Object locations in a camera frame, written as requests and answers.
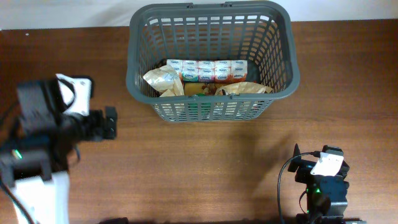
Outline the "red orange pasta packet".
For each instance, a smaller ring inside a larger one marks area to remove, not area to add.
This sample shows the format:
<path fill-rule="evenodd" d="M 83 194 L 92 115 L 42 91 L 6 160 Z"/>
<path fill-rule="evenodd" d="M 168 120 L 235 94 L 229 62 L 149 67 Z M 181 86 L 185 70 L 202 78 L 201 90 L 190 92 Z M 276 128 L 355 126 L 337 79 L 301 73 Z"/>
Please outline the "red orange pasta packet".
<path fill-rule="evenodd" d="M 185 96 L 194 95 L 214 95 L 216 90 L 224 86 L 222 83 L 185 83 L 184 94 Z"/>

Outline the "grey plastic shopping basket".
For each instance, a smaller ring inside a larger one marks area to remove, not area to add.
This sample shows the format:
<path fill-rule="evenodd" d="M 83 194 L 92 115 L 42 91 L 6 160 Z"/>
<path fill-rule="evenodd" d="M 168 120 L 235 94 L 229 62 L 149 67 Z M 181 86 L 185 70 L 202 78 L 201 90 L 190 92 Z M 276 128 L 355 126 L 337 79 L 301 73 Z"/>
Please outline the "grey plastic shopping basket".
<path fill-rule="evenodd" d="M 127 89 L 166 121 L 254 119 L 299 82 L 277 3 L 151 4 L 131 18 Z"/>

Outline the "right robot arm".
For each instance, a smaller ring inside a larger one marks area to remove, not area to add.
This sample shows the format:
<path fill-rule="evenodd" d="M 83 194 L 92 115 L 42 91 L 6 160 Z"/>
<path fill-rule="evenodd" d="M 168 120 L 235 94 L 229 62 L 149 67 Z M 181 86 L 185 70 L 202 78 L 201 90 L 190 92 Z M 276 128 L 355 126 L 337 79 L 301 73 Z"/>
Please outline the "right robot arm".
<path fill-rule="evenodd" d="M 295 223 L 361 224 L 359 218 L 345 218 L 349 182 L 345 181 L 349 165 L 341 148 L 329 145 L 321 151 L 301 152 L 294 147 L 293 156 L 283 169 L 295 174 L 295 181 L 305 184 L 300 198 L 307 198 L 307 208 L 296 214 Z"/>

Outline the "tissue packets multipack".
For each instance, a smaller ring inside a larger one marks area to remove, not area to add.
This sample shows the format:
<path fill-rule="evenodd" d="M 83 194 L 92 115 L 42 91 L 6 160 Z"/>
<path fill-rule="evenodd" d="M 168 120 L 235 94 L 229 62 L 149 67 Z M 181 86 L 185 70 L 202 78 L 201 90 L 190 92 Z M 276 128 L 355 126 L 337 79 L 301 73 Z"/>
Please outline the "tissue packets multipack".
<path fill-rule="evenodd" d="M 167 59 L 183 82 L 236 83 L 246 80 L 245 60 L 178 60 Z"/>

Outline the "green lid glass jar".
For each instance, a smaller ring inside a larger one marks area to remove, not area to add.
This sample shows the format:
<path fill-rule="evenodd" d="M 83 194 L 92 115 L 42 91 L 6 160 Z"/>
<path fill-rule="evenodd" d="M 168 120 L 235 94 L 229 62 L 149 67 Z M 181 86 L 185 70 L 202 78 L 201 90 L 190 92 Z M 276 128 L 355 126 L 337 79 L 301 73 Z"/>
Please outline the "green lid glass jar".
<path fill-rule="evenodd" d="M 209 120 L 211 112 L 211 103 L 189 103 L 188 114 L 191 120 L 205 121 Z"/>

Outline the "cream paper bag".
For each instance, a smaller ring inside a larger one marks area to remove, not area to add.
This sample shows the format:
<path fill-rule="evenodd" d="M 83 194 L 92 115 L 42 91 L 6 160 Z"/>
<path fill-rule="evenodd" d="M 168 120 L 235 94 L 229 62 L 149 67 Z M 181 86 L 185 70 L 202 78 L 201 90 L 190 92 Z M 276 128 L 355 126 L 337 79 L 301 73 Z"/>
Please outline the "cream paper bag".
<path fill-rule="evenodd" d="M 182 81 L 175 69 L 170 65 L 164 65 L 147 72 L 143 79 L 160 93 L 160 97 L 185 95 Z"/>

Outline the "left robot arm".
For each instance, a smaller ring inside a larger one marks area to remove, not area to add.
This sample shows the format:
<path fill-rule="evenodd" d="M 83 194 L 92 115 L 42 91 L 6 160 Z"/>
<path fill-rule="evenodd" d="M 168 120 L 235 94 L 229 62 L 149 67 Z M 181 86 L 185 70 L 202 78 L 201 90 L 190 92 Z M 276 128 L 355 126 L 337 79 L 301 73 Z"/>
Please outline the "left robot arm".
<path fill-rule="evenodd" d="M 1 146 L 1 188 L 19 223 L 69 223 L 68 154 L 117 136 L 115 108 L 91 110 L 90 77 L 20 83 L 21 115 Z"/>

